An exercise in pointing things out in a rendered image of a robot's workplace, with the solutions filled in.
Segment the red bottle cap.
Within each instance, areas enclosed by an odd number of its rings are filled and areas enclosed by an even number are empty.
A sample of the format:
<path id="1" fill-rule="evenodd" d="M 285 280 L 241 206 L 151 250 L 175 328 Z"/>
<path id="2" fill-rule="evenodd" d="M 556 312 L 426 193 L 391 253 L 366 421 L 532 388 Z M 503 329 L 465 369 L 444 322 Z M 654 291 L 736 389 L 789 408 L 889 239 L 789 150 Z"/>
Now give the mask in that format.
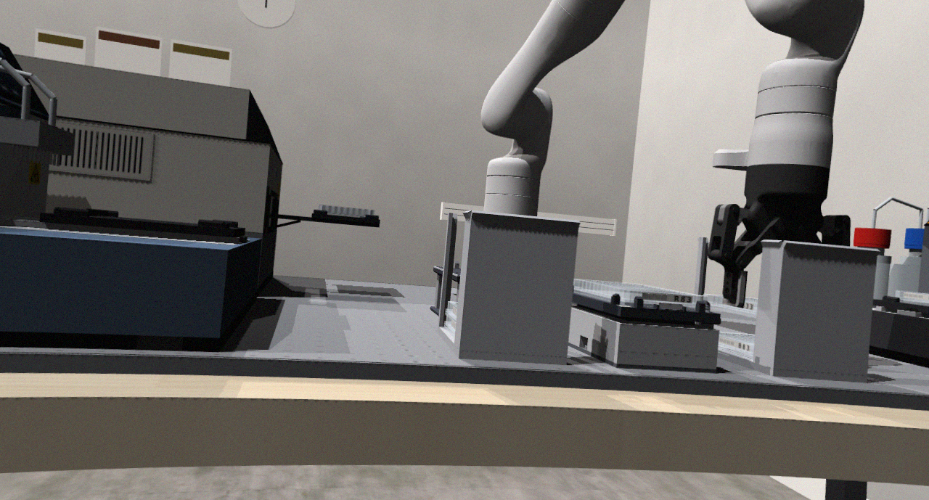
<path id="1" fill-rule="evenodd" d="M 879 245 L 891 245 L 891 230 L 855 228 L 854 243 L 879 243 Z"/>

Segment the white plastic bottle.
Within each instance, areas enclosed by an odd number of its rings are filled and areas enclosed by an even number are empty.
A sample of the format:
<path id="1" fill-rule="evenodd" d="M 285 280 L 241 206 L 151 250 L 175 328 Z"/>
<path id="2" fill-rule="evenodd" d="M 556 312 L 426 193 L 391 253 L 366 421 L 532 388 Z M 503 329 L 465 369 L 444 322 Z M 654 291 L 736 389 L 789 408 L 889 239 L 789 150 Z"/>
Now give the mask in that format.
<path id="1" fill-rule="evenodd" d="M 895 296 L 896 290 L 918 292 L 920 266 L 890 264 L 887 296 Z"/>

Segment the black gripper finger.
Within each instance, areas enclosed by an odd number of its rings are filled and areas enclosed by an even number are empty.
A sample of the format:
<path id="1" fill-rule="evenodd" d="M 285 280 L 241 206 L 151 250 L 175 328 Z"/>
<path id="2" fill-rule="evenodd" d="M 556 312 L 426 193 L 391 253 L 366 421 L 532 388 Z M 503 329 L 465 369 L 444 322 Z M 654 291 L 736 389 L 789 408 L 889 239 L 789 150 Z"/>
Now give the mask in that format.
<path id="1" fill-rule="evenodd" d="M 822 241 L 815 232 L 815 226 L 808 219 L 799 219 L 796 222 L 796 228 L 802 235 L 804 242 L 810 243 L 827 243 L 828 245 L 850 246 L 851 239 L 851 219 L 847 215 L 830 215 L 823 216 L 824 224 L 819 232 L 822 233 Z"/>
<path id="2" fill-rule="evenodd" d="M 774 241 L 787 228 L 787 218 L 774 218 L 755 241 L 750 238 L 748 230 L 735 241 L 737 227 L 741 219 L 748 220 L 748 211 L 739 205 L 717 205 L 711 226 L 708 258 L 724 267 L 723 296 L 727 305 L 732 307 L 744 306 L 748 277 L 744 269 L 757 255 L 762 254 L 761 241 Z"/>

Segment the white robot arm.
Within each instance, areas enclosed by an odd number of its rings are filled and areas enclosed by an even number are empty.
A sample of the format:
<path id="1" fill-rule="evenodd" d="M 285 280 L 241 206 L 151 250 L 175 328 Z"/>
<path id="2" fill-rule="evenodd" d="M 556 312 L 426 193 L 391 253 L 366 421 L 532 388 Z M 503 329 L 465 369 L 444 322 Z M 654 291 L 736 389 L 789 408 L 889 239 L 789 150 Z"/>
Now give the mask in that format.
<path id="1" fill-rule="evenodd" d="M 488 163 L 483 211 L 537 216 L 553 103 L 536 86 L 549 71 L 593 44 L 624 1 L 552 0 L 495 81 L 483 103 L 481 122 L 486 131 L 513 139 L 513 144 L 507 155 Z M 792 43 L 786 58 L 762 72 L 749 150 L 718 149 L 713 168 L 830 169 L 838 76 L 862 24 L 864 0 L 745 3 L 764 28 L 792 38 Z"/>

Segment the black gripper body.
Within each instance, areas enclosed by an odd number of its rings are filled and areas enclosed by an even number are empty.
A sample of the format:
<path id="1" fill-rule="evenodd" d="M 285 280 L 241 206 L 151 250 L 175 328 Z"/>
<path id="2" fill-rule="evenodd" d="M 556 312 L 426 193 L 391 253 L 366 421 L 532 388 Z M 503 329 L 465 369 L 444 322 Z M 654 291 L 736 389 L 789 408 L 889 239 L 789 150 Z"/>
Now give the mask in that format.
<path id="1" fill-rule="evenodd" d="M 822 203 L 829 177 L 829 168 L 815 165 L 748 166 L 744 208 L 749 209 L 749 221 L 742 222 L 752 241 L 774 218 L 787 218 L 787 228 L 774 241 L 804 242 L 796 228 L 799 219 L 811 220 L 817 234 L 824 224 Z"/>

